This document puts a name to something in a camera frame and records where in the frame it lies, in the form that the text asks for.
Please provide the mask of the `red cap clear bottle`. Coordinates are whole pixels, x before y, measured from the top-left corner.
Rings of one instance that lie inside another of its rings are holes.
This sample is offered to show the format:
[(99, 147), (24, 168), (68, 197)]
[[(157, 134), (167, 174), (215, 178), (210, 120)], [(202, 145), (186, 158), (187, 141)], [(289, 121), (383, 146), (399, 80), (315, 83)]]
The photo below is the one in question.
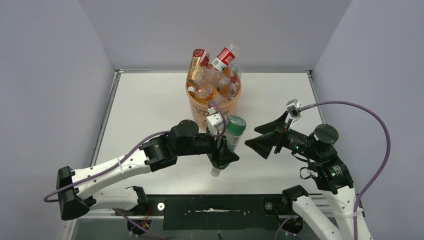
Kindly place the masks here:
[(210, 64), (210, 69), (223, 72), (240, 54), (240, 49), (233, 43), (224, 47)]

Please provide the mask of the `orange drink bottle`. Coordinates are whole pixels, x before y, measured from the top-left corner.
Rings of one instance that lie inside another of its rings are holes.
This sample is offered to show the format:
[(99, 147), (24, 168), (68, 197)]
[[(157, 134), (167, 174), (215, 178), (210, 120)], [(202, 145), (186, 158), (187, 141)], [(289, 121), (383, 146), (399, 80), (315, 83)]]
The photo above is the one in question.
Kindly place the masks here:
[(202, 104), (208, 104), (210, 101), (215, 101), (217, 104), (221, 105), (228, 102), (228, 100), (210, 83), (189, 86), (187, 90), (189, 93), (193, 94), (195, 100)]

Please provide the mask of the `red gold drink bottle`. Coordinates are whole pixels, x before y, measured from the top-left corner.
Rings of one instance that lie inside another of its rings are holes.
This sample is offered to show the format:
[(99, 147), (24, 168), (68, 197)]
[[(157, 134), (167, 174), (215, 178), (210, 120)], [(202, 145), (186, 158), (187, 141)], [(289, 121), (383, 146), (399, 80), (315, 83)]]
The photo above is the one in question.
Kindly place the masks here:
[(202, 48), (193, 50), (190, 66), (188, 68), (186, 81), (188, 83), (193, 82), (194, 70), (199, 67), (205, 67), (209, 64), (210, 53)]

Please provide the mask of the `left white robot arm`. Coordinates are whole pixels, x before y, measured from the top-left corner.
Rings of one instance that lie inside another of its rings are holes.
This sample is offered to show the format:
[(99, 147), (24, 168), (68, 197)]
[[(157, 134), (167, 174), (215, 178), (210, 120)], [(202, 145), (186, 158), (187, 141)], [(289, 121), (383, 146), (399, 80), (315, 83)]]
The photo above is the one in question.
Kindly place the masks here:
[(217, 170), (240, 159), (229, 148), (224, 135), (200, 133), (194, 121), (182, 120), (169, 131), (148, 136), (126, 155), (87, 168), (60, 168), (56, 180), (60, 217), (64, 221), (73, 220), (98, 209), (142, 211), (149, 203), (142, 187), (108, 187), (173, 166), (178, 157), (194, 155), (207, 155)]

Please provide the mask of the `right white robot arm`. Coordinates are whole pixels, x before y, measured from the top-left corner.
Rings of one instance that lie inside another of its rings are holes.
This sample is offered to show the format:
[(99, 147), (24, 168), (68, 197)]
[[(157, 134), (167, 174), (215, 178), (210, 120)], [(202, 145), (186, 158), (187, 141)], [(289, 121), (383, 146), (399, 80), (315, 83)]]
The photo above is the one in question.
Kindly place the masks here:
[(282, 191), (282, 209), (301, 217), (321, 240), (352, 240), (355, 233), (359, 240), (373, 239), (363, 209), (355, 206), (356, 191), (350, 172), (333, 146), (339, 139), (337, 130), (322, 123), (305, 135), (292, 129), (294, 120), (287, 118), (288, 114), (285, 111), (278, 119), (255, 127), (254, 131), (260, 136), (244, 143), (264, 159), (283, 148), (293, 156), (300, 155), (300, 160), (307, 163), (307, 178), (314, 180), (327, 200), (336, 224), (315, 205), (301, 185)]

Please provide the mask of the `orange cartoon plastic bin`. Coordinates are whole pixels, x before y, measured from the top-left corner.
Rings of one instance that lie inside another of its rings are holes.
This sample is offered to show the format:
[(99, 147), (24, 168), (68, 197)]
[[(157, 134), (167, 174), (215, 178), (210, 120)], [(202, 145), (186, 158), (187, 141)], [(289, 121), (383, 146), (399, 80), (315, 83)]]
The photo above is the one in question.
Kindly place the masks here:
[[(236, 115), (238, 100), (242, 93), (242, 89), (243, 88), (241, 87), (238, 93), (236, 94), (235, 98), (233, 98), (231, 101), (227, 102), (226, 104), (221, 104), (219, 106), (220, 109), (223, 110), (223, 113), (226, 117), (229, 115)], [(185, 91), (189, 100), (189, 106), (191, 109), (193, 120), (197, 123), (201, 130), (206, 130), (208, 126), (206, 117), (209, 114), (208, 105), (195, 100), (195, 98), (191, 96), (190, 92), (187, 89)]]

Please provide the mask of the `blue pattern clear bottle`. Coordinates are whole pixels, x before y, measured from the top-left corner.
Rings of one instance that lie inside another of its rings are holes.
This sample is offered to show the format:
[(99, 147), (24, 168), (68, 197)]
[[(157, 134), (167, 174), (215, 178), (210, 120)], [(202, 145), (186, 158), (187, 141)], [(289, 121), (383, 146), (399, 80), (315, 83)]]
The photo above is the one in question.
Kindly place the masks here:
[(238, 64), (230, 64), (228, 69), (229, 69), (230, 89), (227, 95), (227, 99), (231, 101), (240, 92), (243, 68)]

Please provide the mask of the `crushed clear bottle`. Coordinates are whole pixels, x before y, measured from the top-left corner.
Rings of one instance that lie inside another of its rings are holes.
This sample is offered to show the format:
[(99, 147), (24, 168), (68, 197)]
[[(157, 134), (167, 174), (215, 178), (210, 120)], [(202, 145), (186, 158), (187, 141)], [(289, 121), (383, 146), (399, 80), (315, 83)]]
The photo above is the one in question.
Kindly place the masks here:
[(212, 84), (224, 89), (231, 85), (231, 80), (223, 73), (206, 67), (198, 67), (192, 73), (192, 80), (198, 85)]

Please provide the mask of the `green label bottle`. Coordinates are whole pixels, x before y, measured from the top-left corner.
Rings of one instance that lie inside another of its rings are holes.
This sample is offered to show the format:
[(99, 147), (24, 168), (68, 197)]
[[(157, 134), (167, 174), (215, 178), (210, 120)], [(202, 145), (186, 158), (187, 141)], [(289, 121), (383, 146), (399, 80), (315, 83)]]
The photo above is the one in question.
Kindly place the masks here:
[(224, 133), (227, 139), (228, 148), (235, 152), (237, 145), (247, 128), (247, 122), (240, 116), (229, 115), (227, 117), (227, 126)]

